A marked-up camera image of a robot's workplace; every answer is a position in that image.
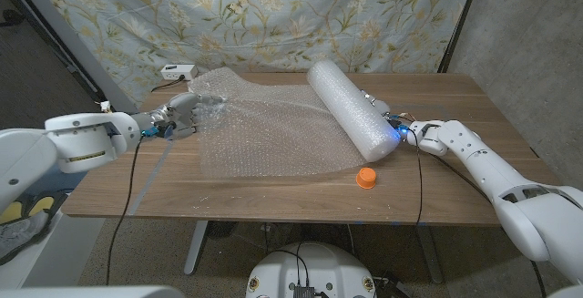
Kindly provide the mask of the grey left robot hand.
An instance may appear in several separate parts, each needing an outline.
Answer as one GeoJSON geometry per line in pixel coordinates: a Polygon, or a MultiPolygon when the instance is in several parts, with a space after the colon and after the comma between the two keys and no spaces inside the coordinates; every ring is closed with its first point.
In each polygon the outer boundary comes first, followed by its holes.
{"type": "Polygon", "coordinates": [[[197,132],[205,114],[222,108],[226,98],[190,92],[180,93],[158,108],[131,115],[145,138],[184,139],[197,132]]]}

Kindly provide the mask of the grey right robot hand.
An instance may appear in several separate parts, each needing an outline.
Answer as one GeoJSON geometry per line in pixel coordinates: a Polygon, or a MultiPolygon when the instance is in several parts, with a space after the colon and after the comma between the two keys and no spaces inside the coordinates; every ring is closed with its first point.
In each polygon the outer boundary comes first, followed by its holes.
{"type": "Polygon", "coordinates": [[[364,98],[375,108],[375,110],[381,114],[382,118],[398,132],[402,141],[409,142],[409,125],[411,124],[411,121],[405,115],[393,114],[389,105],[381,99],[374,97],[363,89],[361,90],[361,93],[363,94],[364,98]]]}

